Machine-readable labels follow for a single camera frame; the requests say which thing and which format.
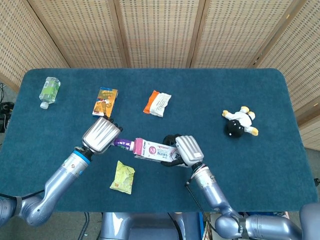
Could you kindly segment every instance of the yellow snack bag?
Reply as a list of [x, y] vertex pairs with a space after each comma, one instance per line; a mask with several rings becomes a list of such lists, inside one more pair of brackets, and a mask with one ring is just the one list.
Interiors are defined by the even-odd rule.
[[126, 194], [131, 194], [134, 174], [135, 170], [132, 167], [123, 165], [122, 162], [118, 161], [116, 165], [114, 181], [112, 182], [110, 188]]

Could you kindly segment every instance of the blue table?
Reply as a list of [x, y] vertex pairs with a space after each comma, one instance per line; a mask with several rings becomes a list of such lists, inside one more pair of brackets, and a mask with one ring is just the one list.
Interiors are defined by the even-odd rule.
[[[61, 81], [56, 103], [40, 108], [46, 77]], [[0, 162], [0, 193], [23, 196], [44, 188], [84, 132], [100, 87], [118, 89], [112, 117], [120, 137], [162, 142], [192, 135], [204, 162], [237, 211], [296, 211], [317, 194], [283, 75], [275, 69], [34, 69], [23, 78]], [[164, 117], [143, 113], [153, 90], [171, 94]], [[222, 110], [255, 112], [259, 136], [225, 135]], [[135, 169], [132, 194], [109, 189], [117, 161]], [[164, 167], [111, 147], [94, 156], [61, 198], [57, 211], [196, 212], [184, 183], [191, 170]], [[191, 184], [200, 204], [210, 208]]]

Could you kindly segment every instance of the black and white plush toy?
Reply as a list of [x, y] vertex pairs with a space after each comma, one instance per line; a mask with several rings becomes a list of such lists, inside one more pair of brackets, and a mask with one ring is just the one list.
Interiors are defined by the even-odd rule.
[[247, 106], [242, 106], [240, 111], [237, 111], [234, 114], [227, 110], [223, 110], [222, 116], [229, 120], [226, 124], [226, 132], [229, 136], [239, 138], [244, 133], [258, 136], [258, 129], [251, 126], [256, 115], [253, 111], [250, 111]]

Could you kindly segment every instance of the floor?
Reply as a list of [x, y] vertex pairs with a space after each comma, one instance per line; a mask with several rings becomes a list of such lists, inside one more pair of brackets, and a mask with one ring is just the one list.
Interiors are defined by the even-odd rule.
[[[4, 102], [16, 102], [17, 94], [9, 87], [4, 88]], [[0, 144], [5, 134], [0, 133]], [[306, 149], [309, 164], [315, 178], [320, 178], [320, 151]], [[300, 225], [299, 213], [290, 212], [290, 219]], [[89, 224], [83, 235], [83, 240], [96, 240], [99, 235], [102, 215], [97, 212], [89, 213]], [[0, 228], [0, 240], [77, 240], [82, 231], [86, 216], [83, 212], [55, 212], [49, 221], [40, 227], [30, 227], [18, 217], [13, 217], [5, 226]]]

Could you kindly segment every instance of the toothpaste box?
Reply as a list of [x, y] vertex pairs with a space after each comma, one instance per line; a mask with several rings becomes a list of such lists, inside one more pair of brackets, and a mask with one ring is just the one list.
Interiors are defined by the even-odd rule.
[[135, 139], [133, 154], [136, 154], [135, 158], [169, 163], [180, 157], [176, 147], [147, 141], [142, 138]]
[[110, 118], [117, 96], [117, 89], [100, 87], [98, 97], [94, 104], [92, 115], [101, 117], [107, 116]]

